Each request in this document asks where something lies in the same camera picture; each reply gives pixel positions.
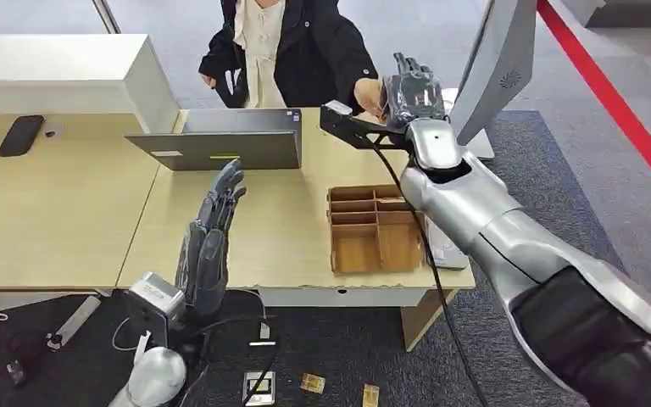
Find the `red tape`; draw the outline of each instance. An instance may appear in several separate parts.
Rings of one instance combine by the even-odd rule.
[[[617,92],[607,76],[598,67],[593,57],[577,41],[565,22],[553,9],[548,0],[538,0],[537,11],[545,24],[553,32],[555,39],[575,65],[600,103],[605,107],[615,123],[625,133],[651,168],[651,134],[632,112],[625,99]]]

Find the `laptop lid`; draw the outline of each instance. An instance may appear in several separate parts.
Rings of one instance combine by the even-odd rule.
[[[301,131],[301,109],[190,109],[184,133]]]
[[[245,170],[300,168],[295,131],[229,131],[126,136],[170,170],[220,170],[239,158]]]

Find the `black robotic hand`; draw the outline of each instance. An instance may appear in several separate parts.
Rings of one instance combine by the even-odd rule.
[[[198,216],[188,224],[181,244],[175,286],[186,295],[192,318],[215,314],[228,282],[228,231],[238,199],[246,193],[241,161],[234,159],[214,178]]]

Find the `smartphone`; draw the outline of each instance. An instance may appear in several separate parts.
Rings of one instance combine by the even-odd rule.
[[[19,116],[1,142],[0,157],[17,157],[28,153],[42,124],[43,116]]]

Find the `robotic arm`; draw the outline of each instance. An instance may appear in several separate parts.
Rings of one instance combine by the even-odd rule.
[[[403,195],[482,268],[535,368],[593,406],[651,407],[651,296],[522,212],[504,183],[457,143],[430,70],[396,59],[400,73],[386,80],[383,98],[389,126],[331,102],[321,109],[321,127],[356,148],[408,151]],[[367,138],[373,133],[375,142]]]

